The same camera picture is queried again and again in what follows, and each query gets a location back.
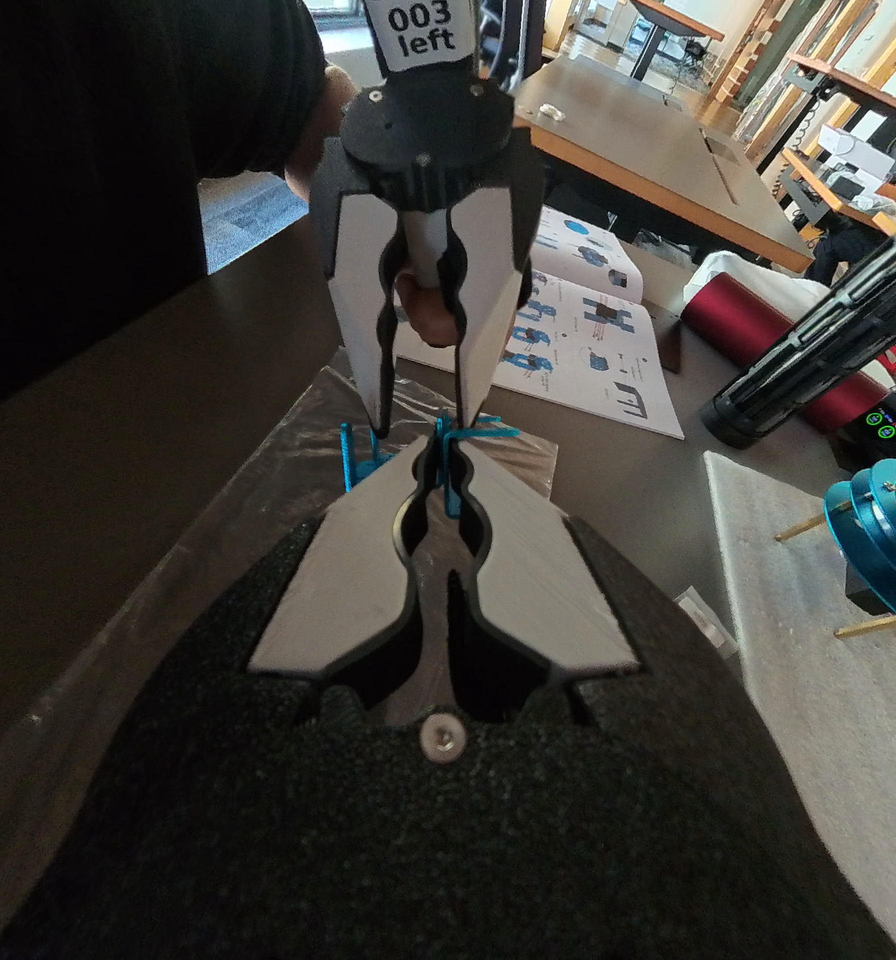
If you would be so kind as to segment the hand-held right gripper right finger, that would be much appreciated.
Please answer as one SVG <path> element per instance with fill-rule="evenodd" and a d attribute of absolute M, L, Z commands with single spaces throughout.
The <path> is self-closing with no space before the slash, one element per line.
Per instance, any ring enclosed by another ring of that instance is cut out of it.
<path fill-rule="evenodd" d="M 547 679 L 640 668 L 566 515 L 472 442 L 450 445 L 478 628 Z"/>

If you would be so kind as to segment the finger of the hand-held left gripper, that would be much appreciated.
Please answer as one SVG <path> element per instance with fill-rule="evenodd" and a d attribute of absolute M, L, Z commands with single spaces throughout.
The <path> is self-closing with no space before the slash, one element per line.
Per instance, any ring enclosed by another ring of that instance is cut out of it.
<path fill-rule="evenodd" d="M 398 325 L 393 285 L 400 269 L 398 211 L 372 194 L 344 196 L 330 292 L 359 395 L 382 439 L 391 421 Z"/>
<path fill-rule="evenodd" d="M 521 291 L 509 185 L 481 186 L 447 213 L 457 420 L 472 425 L 490 391 Z"/>

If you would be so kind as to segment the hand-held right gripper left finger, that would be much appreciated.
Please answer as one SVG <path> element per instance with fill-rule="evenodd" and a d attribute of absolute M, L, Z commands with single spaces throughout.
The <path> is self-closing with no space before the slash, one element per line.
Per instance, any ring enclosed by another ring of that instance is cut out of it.
<path fill-rule="evenodd" d="M 417 438 L 326 510 L 250 671 L 328 679 L 406 626 L 417 583 L 404 522 L 425 453 L 426 439 Z"/>

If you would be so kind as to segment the blue metal bracket assembly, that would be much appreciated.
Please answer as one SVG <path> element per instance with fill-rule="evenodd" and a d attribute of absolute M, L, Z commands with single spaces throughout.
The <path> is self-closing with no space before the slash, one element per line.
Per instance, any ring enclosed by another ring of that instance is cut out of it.
<path fill-rule="evenodd" d="M 342 457 L 342 473 L 345 492 L 349 493 L 359 482 L 366 479 L 376 470 L 394 458 L 392 453 L 381 450 L 381 442 L 372 427 L 368 428 L 370 440 L 370 457 L 358 460 L 356 456 L 356 438 L 353 426 L 343 422 L 339 427 L 340 449 Z M 447 409 L 438 412 L 433 428 L 435 439 L 435 477 L 434 487 L 444 492 L 444 512 L 451 520 L 459 520 L 461 516 L 460 482 L 454 480 L 451 473 L 451 450 L 456 441 L 471 439 L 500 439 L 515 438 L 520 430 L 501 422 L 501 418 L 489 414 L 478 414 L 474 426 L 462 428 L 457 426 L 453 414 Z"/>

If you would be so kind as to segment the person's left forearm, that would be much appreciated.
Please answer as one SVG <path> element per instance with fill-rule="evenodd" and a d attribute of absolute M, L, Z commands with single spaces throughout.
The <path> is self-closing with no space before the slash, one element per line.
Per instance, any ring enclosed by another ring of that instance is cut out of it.
<path fill-rule="evenodd" d="M 285 174 L 328 65 L 303 2 L 190 2 L 181 72 L 203 178 Z"/>

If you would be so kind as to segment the desk with wooden edge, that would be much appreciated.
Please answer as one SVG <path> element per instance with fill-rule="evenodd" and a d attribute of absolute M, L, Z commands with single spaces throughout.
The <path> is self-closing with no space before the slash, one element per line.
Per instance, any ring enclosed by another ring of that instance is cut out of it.
<path fill-rule="evenodd" d="M 616 214 L 623 238 L 646 230 L 697 258 L 729 250 L 797 274 L 813 261 L 740 146 L 646 84 L 561 56 L 524 80 L 514 100 L 515 124 L 555 177 Z M 543 103 L 564 122 L 538 114 Z"/>

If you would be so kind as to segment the wooden shelf desk with equipment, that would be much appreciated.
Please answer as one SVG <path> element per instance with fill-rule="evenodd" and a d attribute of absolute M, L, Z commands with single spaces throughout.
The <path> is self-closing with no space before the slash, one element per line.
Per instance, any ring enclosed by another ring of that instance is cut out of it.
<path fill-rule="evenodd" d="M 782 79 L 790 88 L 805 93 L 807 102 L 779 135 L 777 144 L 759 166 L 759 170 L 764 170 L 773 157 L 782 156 L 785 165 L 778 176 L 784 194 L 781 207 L 796 205 L 805 217 L 805 225 L 813 229 L 828 227 L 836 216 L 875 228 L 871 217 L 850 207 L 845 199 L 833 194 L 820 180 L 820 164 L 830 153 L 823 150 L 819 159 L 810 159 L 799 146 L 815 110 L 832 97 L 843 95 L 855 110 L 841 128 L 852 132 L 867 114 L 879 115 L 884 122 L 875 132 L 874 145 L 887 147 L 896 138 L 896 98 L 824 60 L 803 54 L 789 54 L 789 65 Z"/>

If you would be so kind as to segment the person's left hand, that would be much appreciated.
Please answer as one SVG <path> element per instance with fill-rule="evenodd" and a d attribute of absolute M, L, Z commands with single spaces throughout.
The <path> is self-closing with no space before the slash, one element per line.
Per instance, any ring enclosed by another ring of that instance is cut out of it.
<path fill-rule="evenodd" d="M 310 200 L 310 186 L 322 159 L 324 143 L 338 136 L 344 109 L 357 93 L 358 88 L 347 72 L 336 65 L 327 65 L 322 92 L 285 166 L 286 184 L 301 200 Z M 433 348 L 455 346 L 454 316 L 445 306 L 439 287 L 419 284 L 414 267 L 412 261 L 407 263 L 396 275 L 394 284 L 410 325 Z"/>

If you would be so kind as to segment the open instruction manual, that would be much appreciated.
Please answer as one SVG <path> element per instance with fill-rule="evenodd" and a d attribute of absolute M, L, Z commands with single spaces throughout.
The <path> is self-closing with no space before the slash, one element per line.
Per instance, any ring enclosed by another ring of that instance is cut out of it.
<path fill-rule="evenodd" d="M 681 441 L 644 278 L 619 239 L 544 206 L 530 260 L 492 384 Z"/>

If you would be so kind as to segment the clear plastic bag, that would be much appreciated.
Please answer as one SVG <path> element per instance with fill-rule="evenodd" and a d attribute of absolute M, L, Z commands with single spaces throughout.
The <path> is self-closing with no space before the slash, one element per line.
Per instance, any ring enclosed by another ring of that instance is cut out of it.
<path fill-rule="evenodd" d="M 20 724 L 29 743 L 100 735 L 102 750 L 129 705 L 168 651 L 216 598 L 302 521 L 316 518 L 345 490 L 339 426 L 355 425 L 358 401 L 349 364 L 335 355 L 260 447 L 142 581 L 108 625 L 30 708 Z M 433 426 L 447 401 L 396 379 L 393 438 L 397 453 Z M 555 442 L 520 431 L 478 445 L 549 499 Z M 447 666 L 444 577 L 468 566 L 443 507 L 429 501 L 429 534 L 415 555 L 421 570 L 425 627 L 421 661 L 397 693 L 369 716 L 402 726 L 454 703 Z"/>

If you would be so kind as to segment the group of small hardware bags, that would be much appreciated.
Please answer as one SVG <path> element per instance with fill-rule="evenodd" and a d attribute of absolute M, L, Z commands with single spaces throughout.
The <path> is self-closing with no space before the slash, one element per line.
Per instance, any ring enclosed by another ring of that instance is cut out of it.
<path fill-rule="evenodd" d="M 694 622 L 722 659 L 728 660 L 739 653 L 738 644 L 730 631 L 693 586 L 682 591 L 674 602 Z"/>

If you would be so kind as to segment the white cloth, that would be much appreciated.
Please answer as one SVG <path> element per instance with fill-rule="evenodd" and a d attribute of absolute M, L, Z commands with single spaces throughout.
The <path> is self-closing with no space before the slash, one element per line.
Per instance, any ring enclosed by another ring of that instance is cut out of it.
<path fill-rule="evenodd" d="M 728 250 L 717 250 L 706 256 L 683 288 L 682 303 L 686 306 L 700 290 L 720 274 L 727 274 L 744 289 L 763 300 L 769 306 L 773 301 L 768 294 L 770 283 L 765 283 L 770 270 L 748 261 Z"/>

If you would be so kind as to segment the dark red cylinder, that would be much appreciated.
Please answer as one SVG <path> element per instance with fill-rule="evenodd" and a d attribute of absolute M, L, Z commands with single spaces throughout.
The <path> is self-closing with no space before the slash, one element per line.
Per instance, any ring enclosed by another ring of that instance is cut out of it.
<path fill-rule="evenodd" d="M 681 318 L 687 327 L 739 367 L 758 359 L 792 327 L 785 313 L 726 270 L 686 286 L 684 299 Z M 883 402 L 893 386 L 858 371 L 799 414 L 817 432 L 833 434 Z"/>

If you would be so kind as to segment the white foam sheet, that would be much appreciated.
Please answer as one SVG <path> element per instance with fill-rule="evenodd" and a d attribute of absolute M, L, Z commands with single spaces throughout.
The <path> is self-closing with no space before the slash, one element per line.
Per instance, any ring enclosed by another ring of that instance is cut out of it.
<path fill-rule="evenodd" d="M 775 540 L 817 497 L 703 460 L 745 687 L 819 836 L 896 942 L 896 630 L 835 637 L 862 612 L 830 534 Z"/>

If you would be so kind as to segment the black slotted cylinder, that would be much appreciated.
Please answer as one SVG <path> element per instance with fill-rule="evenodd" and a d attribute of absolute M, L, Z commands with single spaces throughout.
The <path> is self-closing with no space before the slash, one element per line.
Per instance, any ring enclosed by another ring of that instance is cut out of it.
<path fill-rule="evenodd" d="M 849 269 L 791 330 L 699 410 L 745 450 L 896 346 L 896 233 Z"/>

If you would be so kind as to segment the black device with green display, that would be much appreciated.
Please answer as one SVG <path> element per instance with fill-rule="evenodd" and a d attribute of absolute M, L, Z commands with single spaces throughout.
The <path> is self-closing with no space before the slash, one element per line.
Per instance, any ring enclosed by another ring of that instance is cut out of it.
<path fill-rule="evenodd" d="M 885 459 L 896 459 L 896 386 L 868 410 L 838 431 L 841 451 L 859 470 Z"/>

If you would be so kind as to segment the white boxes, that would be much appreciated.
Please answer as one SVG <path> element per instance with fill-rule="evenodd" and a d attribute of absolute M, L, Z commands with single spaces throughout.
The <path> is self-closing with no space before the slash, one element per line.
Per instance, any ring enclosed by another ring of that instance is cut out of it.
<path fill-rule="evenodd" d="M 893 159 L 852 132 L 824 124 L 818 134 L 818 146 L 827 153 L 825 162 L 845 164 L 884 182 L 888 179 Z"/>

